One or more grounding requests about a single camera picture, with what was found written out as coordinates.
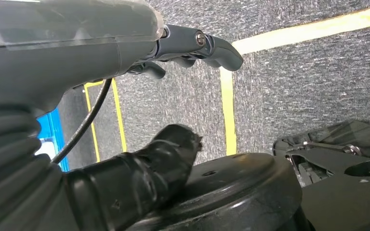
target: yellow tape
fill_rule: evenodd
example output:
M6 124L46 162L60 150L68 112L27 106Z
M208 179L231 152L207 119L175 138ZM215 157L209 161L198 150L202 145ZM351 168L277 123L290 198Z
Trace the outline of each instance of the yellow tape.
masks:
M236 154L235 114L233 110L232 72L220 68L222 107L225 117L226 155Z
M91 111L92 106L90 105L89 91L88 91L88 88L87 88L86 85L87 84L84 85L84 93L86 94L87 108L88 108L89 111ZM98 152L98 144L97 144L97 137L96 137L96 134L95 134L94 123L92 123L91 126L92 126L94 150L95 150L95 153L96 153L96 161L98 163L98 162L100 162L100 153Z
M113 95L114 95L114 103L116 105L116 112L117 112L117 121L119 122L119 130L121 136L121 147L122 151L127 151L127 143L125 141L125 133L124 133L124 126L122 123L122 115L121 115L121 108L120 108L120 101L119 101L119 92L117 91L117 84L115 79L113 78L111 82L111 87L113 88Z
M98 81L98 82L95 82L95 83L86 83L84 84L84 86L90 88L90 87L94 87L94 86L98 86L98 85L102 85L104 83L104 80L102 81Z
M233 43L241 54L370 27L370 8L324 21L274 30Z
M240 54L248 54L367 27L370 27L370 8L324 21L270 31L236 41L232 45ZM232 73L223 68L220 73L225 116L226 154L232 155L237 153Z

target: hole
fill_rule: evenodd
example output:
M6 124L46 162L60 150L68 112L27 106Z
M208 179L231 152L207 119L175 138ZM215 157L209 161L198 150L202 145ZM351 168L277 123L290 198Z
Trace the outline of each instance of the hole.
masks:
M244 155L245 155L245 154L237 154L237 155L234 155L234 156L232 157L232 159L239 158L239 157L244 156Z
M205 172L204 174L202 174L203 177L207 177L207 176L211 176L213 174L215 174L216 171L209 171L209 172Z
M112 208L115 208L115 209L120 209L120 201L119 200L115 200L113 205L111 206Z

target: transparent plastic cover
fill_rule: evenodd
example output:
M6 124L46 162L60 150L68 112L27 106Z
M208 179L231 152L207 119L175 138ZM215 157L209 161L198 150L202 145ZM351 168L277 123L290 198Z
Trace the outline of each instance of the transparent plastic cover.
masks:
M0 47L40 49L155 41L159 12L144 0L0 0Z

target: wire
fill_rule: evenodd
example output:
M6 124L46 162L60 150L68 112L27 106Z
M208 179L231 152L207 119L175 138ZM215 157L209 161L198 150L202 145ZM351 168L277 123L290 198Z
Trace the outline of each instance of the wire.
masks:
M53 163L59 164L60 161L62 161L66 157L66 155L73 149L73 147L77 144L77 142L79 142L83 134L89 128L90 124L92 124L92 122L94 121L94 118L96 117L101 106L103 105L104 99L107 96L108 90L110 89L111 80L112 79L109 78L104 81L103 87L101 88L100 93L97 96L94 107L84 118L83 122L80 124L79 128L76 130L73 136L70 138L69 142L53 158L52 160Z

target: blue object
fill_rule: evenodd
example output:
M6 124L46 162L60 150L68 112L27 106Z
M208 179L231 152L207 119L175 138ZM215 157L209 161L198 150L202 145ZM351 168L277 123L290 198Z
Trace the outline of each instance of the blue object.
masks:
M42 145L47 143L48 147L52 147L53 144L54 150L50 150L50 153L47 153L51 158L53 158L53 155L59 153L65 145L59 110L56 108L54 111L40 117L38 121L42 127L38 138L42 142ZM59 163L59 166L64 172L70 170L66 157Z

